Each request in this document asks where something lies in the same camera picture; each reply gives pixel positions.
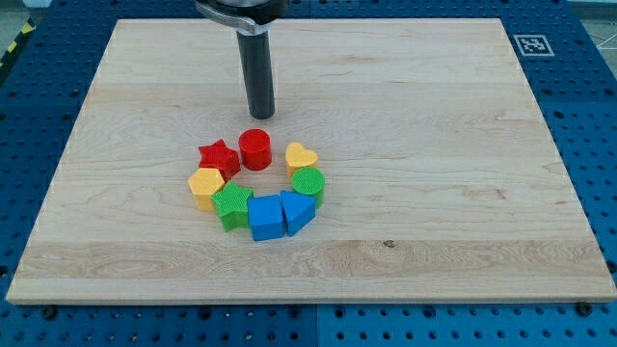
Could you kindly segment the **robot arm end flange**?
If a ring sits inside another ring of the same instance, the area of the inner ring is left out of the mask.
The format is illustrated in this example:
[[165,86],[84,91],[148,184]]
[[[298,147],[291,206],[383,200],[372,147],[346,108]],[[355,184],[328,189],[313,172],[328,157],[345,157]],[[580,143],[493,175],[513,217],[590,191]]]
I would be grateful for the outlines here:
[[244,36],[266,33],[272,22],[289,8],[288,0],[195,0],[194,3],[205,18]]

